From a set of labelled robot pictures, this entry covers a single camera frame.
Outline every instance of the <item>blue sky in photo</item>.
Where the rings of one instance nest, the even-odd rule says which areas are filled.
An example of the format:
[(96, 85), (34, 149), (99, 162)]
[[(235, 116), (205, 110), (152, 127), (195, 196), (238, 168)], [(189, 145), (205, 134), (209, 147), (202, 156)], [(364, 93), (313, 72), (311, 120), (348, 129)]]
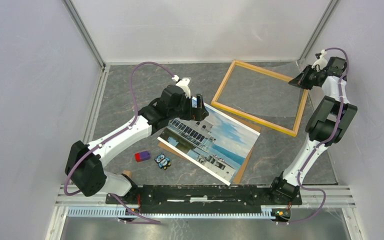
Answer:
[[(196, 106), (195, 98), (192, 99), (192, 105)], [(214, 144), (246, 158), (259, 135), (245, 128), (244, 125), (221, 115), (208, 104), (205, 107), (209, 112), (209, 116), (205, 120), (213, 124), (211, 135), (216, 138)]]

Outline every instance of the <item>white wall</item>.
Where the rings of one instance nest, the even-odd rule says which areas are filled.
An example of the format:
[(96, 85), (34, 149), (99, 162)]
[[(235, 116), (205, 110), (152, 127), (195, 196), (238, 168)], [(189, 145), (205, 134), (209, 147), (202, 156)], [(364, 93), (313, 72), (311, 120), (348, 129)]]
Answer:
[(329, 0), (72, 0), (106, 62), (295, 60)]
[(0, 240), (45, 237), (99, 72), (60, 0), (0, 0)]
[[(340, 1), (311, 54), (329, 47), (348, 53), (346, 95), (358, 107), (329, 150), (340, 180), (351, 187), (367, 239), (384, 239), (384, 2)], [(316, 104), (322, 95), (311, 91)]]

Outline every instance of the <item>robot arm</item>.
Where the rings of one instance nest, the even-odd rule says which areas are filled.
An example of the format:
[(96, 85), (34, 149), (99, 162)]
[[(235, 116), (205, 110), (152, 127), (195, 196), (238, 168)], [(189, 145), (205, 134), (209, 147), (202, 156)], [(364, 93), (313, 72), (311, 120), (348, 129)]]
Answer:
[[(272, 193), (282, 200), (291, 201), (295, 198), (317, 158), (329, 146), (341, 140), (357, 113), (357, 107), (350, 104), (345, 93), (346, 76), (341, 78), (347, 68), (347, 62), (340, 57), (331, 57), (327, 62), (324, 59), (325, 54), (325, 50), (316, 54), (318, 60), (313, 65), (307, 65), (301, 74), (289, 82), (290, 85), (307, 90), (311, 90), (314, 86), (321, 87), (325, 96), (305, 127), (307, 136), (298, 155), (272, 183)], [(328, 119), (329, 115), (340, 120), (337, 129), (335, 129), (336, 121)], [(333, 132), (331, 140), (326, 141)]]
[(197, 106), (192, 107), (191, 91), (188, 87), (190, 79), (173, 79), (176, 81), (175, 85), (167, 86), (162, 91), (161, 97), (143, 107), (138, 116), (123, 126), (88, 144), (77, 141), (71, 146), (65, 167), (67, 175), (77, 161), (93, 150), (71, 176), (73, 183), (86, 197), (99, 191), (124, 196), (132, 187), (131, 180), (127, 176), (104, 171), (104, 167), (115, 156), (137, 141), (166, 127), (172, 119), (202, 121), (209, 115), (200, 94), (196, 95)]

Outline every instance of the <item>photo of building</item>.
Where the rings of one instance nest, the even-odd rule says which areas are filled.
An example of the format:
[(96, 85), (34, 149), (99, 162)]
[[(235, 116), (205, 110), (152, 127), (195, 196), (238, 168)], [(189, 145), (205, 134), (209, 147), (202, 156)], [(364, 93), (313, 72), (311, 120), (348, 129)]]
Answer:
[(206, 120), (199, 122), (174, 119), (167, 127), (206, 153), (216, 140), (210, 134), (213, 124)]
[(203, 121), (173, 119), (158, 140), (229, 185), (260, 133), (208, 104), (205, 107), (209, 116)]

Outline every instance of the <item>white cable clip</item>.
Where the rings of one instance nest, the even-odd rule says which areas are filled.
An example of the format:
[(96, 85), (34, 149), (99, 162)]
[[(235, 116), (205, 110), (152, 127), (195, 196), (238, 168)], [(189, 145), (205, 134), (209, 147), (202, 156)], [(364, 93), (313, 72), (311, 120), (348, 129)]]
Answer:
[(191, 90), (188, 85), (191, 79), (189, 77), (184, 77), (176, 83), (176, 86), (180, 87), (184, 91), (184, 96), (187, 98), (191, 97)]
[(326, 51), (322, 49), (320, 53), (318, 53), (318, 59), (313, 63), (311, 66), (312, 69), (319, 72), (320, 70), (324, 69), (326, 65), (328, 64), (328, 61), (325, 59)]
[(173, 79), (173, 81), (175, 81), (177, 83), (179, 81), (179, 76), (174, 75), (174, 77), (172, 77), (171, 79)]

